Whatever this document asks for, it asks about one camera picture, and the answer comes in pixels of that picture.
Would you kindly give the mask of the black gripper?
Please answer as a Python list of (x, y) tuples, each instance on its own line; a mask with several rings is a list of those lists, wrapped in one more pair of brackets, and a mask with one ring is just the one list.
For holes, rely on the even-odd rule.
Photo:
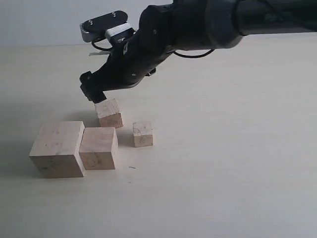
[(81, 75), (83, 94), (94, 104), (106, 100), (104, 91), (132, 88), (175, 50), (172, 36), (174, 5), (149, 5), (141, 14), (139, 29), (116, 46), (106, 63)]

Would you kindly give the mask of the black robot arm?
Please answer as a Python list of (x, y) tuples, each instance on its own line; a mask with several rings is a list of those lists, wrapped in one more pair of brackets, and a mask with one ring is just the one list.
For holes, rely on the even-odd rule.
[(118, 10), (80, 25), (85, 42), (102, 40), (106, 63), (80, 76), (81, 90), (89, 101), (100, 103), (105, 92), (132, 88), (170, 55), (181, 50), (230, 49), (243, 37), (256, 34), (314, 32), (317, 3), (314, 0), (175, 0), (149, 5), (133, 29), (128, 16)]

